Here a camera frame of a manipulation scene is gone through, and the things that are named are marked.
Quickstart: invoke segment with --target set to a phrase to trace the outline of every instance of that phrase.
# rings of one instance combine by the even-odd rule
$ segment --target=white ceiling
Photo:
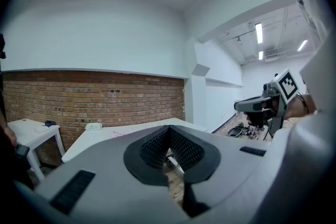
[[[263,26],[264,42],[261,44],[257,42],[257,23]],[[308,41],[300,52],[297,51],[306,39],[310,40],[310,35],[298,5],[266,13],[218,37],[218,41],[241,65],[258,61],[259,51],[264,51],[267,60],[306,56],[314,52],[312,41]]]

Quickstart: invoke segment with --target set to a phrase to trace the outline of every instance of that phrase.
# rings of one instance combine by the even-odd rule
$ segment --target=small white box
[[[103,127],[103,124],[101,122],[88,123],[85,126],[85,130],[97,131],[97,130],[100,130],[102,127]]]

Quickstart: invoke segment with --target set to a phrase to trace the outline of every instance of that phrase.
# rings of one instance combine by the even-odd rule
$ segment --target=black mesh pad
[[[221,160],[214,145],[166,125],[130,144],[124,153],[125,166],[144,184],[168,186],[162,167],[169,148],[185,173],[185,184],[207,180]]]

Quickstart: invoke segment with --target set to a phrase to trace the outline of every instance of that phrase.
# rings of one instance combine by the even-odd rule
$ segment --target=black rubber pad
[[[63,189],[56,194],[50,204],[63,214],[69,214],[95,175],[95,173],[89,171],[79,171]]]
[[[253,155],[257,155],[257,156],[261,156],[263,157],[264,154],[266,153],[266,151],[263,150],[259,150],[257,148],[253,148],[253,147],[248,147],[248,146],[243,146],[240,151],[249,153],[249,154],[253,154]]]

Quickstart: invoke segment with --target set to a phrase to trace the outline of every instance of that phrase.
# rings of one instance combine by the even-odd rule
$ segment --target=wires
[[[256,132],[250,132],[250,135],[249,135],[250,139],[255,139],[257,137],[257,134]]]
[[[219,134],[221,131],[226,130],[226,122],[225,122],[224,124],[225,124],[225,128],[219,129],[219,130],[216,132],[216,134]]]
[[[243,129],[243,128],[244,128],[244,123],[243,123],[243,121],[239,121],[236,127],[238,127],[238,128],[242,128],[242,129]]]
[[[265,141],[266,140],[266,136],[267,136],[267,134],[269,133],[269,130],[267,129],[267,133],[266,133],[266,135],[265,135],[265,137],[264,137],[264,139],[263,139],[263,141]]]
[[[298,92],[296,94],[296,97],[301,100],[302,104],[304,105],[304,107],[307,110],[307,114],[309,114],[309,109],[308,109],[307,103],[306,103],[305,99],[303,98],[302,94]]]

